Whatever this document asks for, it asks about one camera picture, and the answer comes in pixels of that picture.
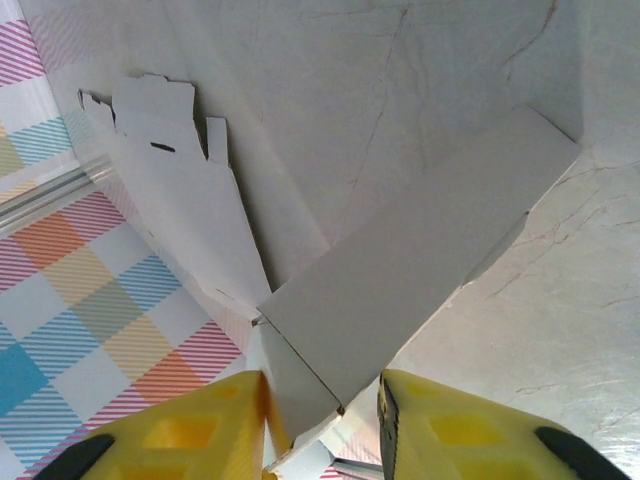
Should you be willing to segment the aluminium corner post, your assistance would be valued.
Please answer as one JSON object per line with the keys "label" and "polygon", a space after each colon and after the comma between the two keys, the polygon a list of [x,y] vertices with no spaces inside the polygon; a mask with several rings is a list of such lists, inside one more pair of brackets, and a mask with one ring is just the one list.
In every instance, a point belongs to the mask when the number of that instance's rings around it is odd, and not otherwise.
{"label": "aluminium corner post", "polygon": [[112,176],[113,172],[112,162],[106,155],[102,155],[0,203],[0,236],[37,221],[47,214],[51,206],[56,207],[74,194],[94,187],[98,182]]}

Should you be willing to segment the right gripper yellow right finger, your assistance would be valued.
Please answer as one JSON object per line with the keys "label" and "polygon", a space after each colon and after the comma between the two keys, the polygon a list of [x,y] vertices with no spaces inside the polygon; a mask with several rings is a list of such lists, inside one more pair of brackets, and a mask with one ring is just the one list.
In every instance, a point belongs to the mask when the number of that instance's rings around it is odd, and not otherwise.
{"label": "right gripper yellow right finger", "polygon": [[542,417],[403,370],[379,376],[384,480],[629,480]]}

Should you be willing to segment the white paper box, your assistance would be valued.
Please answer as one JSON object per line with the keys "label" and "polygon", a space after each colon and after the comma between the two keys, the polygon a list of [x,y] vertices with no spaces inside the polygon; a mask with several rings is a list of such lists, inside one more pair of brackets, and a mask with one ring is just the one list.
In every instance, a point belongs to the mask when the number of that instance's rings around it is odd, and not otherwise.
{"label": "white paper box", "polygon": [[336,425],[422,326],[480,277],[580,148],[535,110],[513,109],[471,145],[271,290],[228,160],[227,124],[194,123],[193,85],[145,75],[79,105],[134,223],[203,306],[244,318],[247,363],[282,418],[281,471]]}

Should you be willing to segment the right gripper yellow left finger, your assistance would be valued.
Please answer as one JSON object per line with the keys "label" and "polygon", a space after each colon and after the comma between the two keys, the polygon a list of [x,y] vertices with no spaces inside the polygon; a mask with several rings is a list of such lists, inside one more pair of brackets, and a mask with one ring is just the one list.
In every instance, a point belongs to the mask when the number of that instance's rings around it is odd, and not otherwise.
{"label": "right gripper yellow left finger", "polygon": [[33,480],[271,480],[291,448],[266,376],[247,370],[91,431]]}

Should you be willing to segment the aluminium side rail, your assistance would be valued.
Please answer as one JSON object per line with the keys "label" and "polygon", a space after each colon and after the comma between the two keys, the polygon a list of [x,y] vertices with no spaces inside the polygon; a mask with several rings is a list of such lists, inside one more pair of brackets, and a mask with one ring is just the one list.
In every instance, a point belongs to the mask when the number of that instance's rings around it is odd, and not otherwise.
{"label": "aluminium side rail", "polygon": [[332,467],[348,480],[385,480],[383,467],[380,464],[335,457]]}

